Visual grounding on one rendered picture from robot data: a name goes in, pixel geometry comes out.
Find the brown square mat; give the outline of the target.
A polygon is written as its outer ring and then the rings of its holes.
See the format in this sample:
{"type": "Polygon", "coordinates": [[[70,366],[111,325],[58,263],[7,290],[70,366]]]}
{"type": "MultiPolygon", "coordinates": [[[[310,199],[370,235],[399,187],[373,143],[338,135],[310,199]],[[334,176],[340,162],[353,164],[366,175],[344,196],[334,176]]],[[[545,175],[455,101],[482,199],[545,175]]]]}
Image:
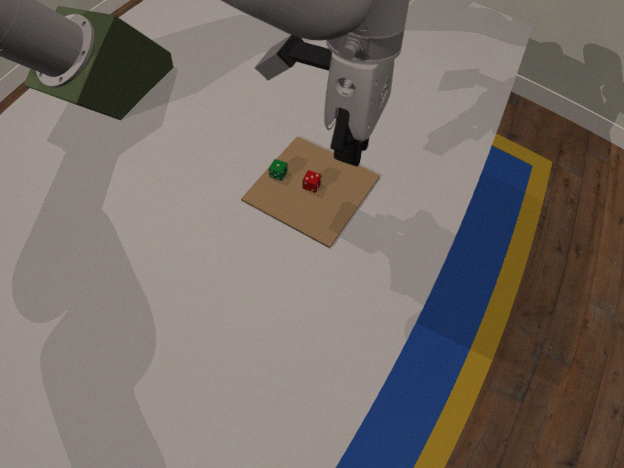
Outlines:
{"type": "Polygon", "coordinates": [[[271,178],[268,168],[241,201],[328,248],[380,177],[298,136],[277,159],[288,165],[284,179],[271,178]],[[308,170],[321,174],[316,193],[303,189],[308,170]]]}

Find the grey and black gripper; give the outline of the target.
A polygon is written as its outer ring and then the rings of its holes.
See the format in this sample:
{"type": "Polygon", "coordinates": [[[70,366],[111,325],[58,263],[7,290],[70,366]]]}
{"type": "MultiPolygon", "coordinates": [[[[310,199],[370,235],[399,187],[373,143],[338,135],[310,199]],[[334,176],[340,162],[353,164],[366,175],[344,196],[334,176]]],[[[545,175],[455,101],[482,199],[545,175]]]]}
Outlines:
{"type": "Polygon", "coordinates": [[[390,97],[394,61],[401,49],[386,59],[347,60],[327,40],[326,44],[332,52],[324,111],[326,129],[332,129],[336,122],[330,149],[334,159],[357,167],[390,97]]]}

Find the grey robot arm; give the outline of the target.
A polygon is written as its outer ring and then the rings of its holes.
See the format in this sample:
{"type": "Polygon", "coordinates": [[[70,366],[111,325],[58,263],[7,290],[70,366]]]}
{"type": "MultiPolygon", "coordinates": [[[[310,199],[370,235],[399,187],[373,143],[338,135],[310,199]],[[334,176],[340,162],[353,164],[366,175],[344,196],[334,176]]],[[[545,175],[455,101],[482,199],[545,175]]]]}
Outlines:
{"type": "MultiPolygon", "coordinates": [[[[296,62],[329,71],[332,52],[301,38],[327,40],[347,60],[394,56],[402,47],[409,6],[409,0],[221,1],[290,34],[255,66],[268,81],[296,62]]],[[[82,15],[64,17],[37,0],[0,0],[0,56],[35,70],[46,86],[71,82],[93,43],[93,26],[82,15]]]]}

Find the red die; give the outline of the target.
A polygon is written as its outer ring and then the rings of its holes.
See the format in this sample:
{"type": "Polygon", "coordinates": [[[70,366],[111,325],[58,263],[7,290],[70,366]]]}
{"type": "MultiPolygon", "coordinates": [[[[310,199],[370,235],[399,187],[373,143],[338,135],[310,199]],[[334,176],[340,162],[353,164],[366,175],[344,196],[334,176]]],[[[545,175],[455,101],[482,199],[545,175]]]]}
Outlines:
{"type": "Polygon", "coordinates": [[[321,174],[308,170],[303,178],[303,189],[316,193],[321,184],[321,174]]]}

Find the green die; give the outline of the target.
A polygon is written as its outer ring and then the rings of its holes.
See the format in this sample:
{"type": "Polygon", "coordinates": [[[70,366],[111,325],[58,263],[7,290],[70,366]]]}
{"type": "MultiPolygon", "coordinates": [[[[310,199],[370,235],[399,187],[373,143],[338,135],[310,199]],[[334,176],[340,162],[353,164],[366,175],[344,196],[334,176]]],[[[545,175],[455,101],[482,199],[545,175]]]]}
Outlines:
{"type": "Polygon", "coordinates": [[[288,172],[288,165],[286,162],[274,159],[269,167],[269,176],[271,178],[282,181],[288,172]]]}

